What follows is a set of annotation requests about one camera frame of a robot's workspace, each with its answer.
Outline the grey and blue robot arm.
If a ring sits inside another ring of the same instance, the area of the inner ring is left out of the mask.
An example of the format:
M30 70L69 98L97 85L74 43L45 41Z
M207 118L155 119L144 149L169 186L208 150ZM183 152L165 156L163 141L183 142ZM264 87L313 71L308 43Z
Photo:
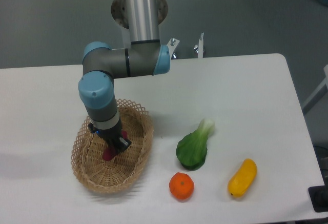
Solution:
M172 56L172 50L160 43L156 0L125 0L125 12L130 47L113 50L102 42L88 44L78 83L80 99L91 119L90 132L108 145L103 153L105 160L113 159L131 145L122 130L114 80L168 73Z

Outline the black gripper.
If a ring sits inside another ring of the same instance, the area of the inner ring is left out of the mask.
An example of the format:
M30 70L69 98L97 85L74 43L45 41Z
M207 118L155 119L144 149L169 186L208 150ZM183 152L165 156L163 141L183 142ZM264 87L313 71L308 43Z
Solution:
M122 125L120 121L110 129L102 130L96 128L93 123L89 123L88 128L92 134L96 134L107 144L114 145L108 146L107 148L108 158L114 158L117 154L124 152L132 144L129 139L121 136Z

